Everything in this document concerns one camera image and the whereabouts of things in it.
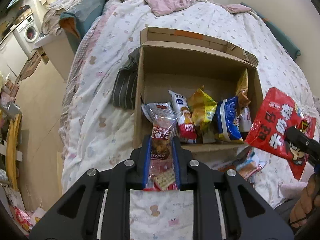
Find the right hand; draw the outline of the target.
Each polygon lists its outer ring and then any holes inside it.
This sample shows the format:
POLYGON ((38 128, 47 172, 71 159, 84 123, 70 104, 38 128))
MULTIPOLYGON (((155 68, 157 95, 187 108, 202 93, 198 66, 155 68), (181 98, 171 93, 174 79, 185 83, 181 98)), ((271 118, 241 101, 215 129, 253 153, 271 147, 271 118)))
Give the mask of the right hand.
POLYGON ((306 224, 311 211, 319 207, 319 175, 313 174, 303 189, 301 197, 294 205, 290 213, 290 225, 299 228, 306 224))

